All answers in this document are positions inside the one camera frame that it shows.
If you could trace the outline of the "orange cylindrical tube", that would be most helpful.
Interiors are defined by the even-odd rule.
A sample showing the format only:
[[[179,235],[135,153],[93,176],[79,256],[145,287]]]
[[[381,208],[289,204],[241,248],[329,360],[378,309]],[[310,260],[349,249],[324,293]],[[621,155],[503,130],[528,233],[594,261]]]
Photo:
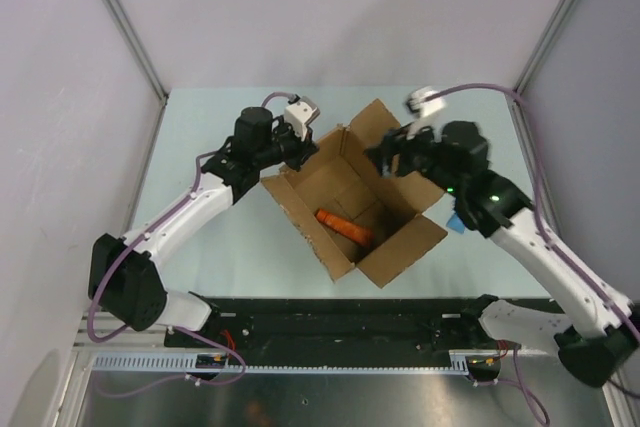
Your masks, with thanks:
[[[319,223],[362,247],[369,247],[374,242],[374,233],[370,229],[359,226],[325,209],[318,209],[315,218]]]

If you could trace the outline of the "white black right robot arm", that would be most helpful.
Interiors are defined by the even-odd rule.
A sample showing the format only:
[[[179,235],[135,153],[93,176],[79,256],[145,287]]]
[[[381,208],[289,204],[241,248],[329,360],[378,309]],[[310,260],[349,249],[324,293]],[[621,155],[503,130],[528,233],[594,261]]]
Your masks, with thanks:
[[[478,125],[453,121],[440,132],[391,130],[365,151],[382,177],[418,173],[454,199],[455,216],[516,259],[560,308],[550,313],[483,295],[461,323],[473,348],[504,340],[555,356],[578,381],[604,386],[639,348],[639,309],[605,285],[537,218],[532,200],[491,170]]]

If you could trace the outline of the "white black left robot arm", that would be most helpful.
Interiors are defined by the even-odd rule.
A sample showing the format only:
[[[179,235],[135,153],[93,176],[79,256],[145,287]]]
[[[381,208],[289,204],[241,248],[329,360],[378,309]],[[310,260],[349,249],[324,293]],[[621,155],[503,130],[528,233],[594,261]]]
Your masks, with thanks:
[[[280,164],[299,170],[316,154],[311,124],[319,114],[305,97],[293,97],[280,116],[265,106],[243,109],[223,145],[197,157],[193,184],[181,197],[143,226],[95,241],[88,317],[103,309],[137,332],[158,324],[185,330],[199,346],[214,344],[221,323],[212,304],[195,293],[167,289],[161,269],[206,223],[256,186],[263,170]]]

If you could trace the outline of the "brown cardboard express box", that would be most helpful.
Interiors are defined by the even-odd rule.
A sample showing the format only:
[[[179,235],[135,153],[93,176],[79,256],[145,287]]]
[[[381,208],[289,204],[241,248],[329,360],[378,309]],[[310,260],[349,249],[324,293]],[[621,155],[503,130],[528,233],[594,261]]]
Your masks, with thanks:
[[[417,173],[383,178],[364,154],[399,125],[375,99],[318,140],[318,152],[300,170],[283,167],[262,180],[334,281],[358,269],[383,288],[447,235],[424,215],[442,198],[440,188]],[[320,210],[370,230],[373,244],[364,247],[320,223]]]

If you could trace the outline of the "blue cylindrical tube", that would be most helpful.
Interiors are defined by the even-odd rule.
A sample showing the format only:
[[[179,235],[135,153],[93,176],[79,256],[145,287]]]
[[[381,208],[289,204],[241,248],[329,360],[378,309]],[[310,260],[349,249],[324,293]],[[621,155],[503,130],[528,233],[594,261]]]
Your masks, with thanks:
[[[460,217],[456,213],[453,213],[450,216],[449,220],[446,223],[446,227],[449,230],[456,232],[458,234],[463,234],[466,230],[466,227],[463,221],[460,219]]]

